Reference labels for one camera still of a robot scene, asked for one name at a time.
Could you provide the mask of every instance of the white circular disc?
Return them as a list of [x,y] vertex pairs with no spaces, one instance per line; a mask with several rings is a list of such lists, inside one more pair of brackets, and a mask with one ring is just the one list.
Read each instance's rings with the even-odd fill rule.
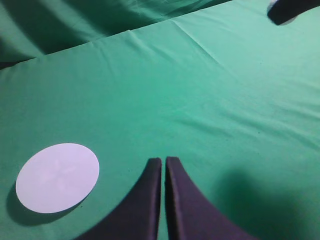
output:
[[94,188],[99,162],[87,147],[62,143],[31,157],[16,179],[16,195],[28,209],[57,213],[80,203]]

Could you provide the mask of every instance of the green fabric surface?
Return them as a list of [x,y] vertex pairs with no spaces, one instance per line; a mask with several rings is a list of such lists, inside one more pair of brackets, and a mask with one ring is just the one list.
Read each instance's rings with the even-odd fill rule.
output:
[[[249,233],[318,240],[320,12],[276,26],[268,4],[234,0],[1,70],[1,239],[71,240],[120,202],[148,158],[179,156]],[[16,177],[60,143],[95,152],[98,182],[65,215],[32,214]]]
[[0,0],[0,62],[19,62],[228,0]]

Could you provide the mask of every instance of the black curved object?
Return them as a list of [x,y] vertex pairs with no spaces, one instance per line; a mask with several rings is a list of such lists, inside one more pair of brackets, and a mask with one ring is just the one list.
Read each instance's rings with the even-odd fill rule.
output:
[[147,162],[122,202],[100,223],[75,240],[156,240],[161,201],[160,158]]
[[165,211],[170,240],[257,240],[204,197],[177,157],[166,159]]
[[267,15],[276,25],[281,25],[318,6],[320,6],[320,0],[278,0]]

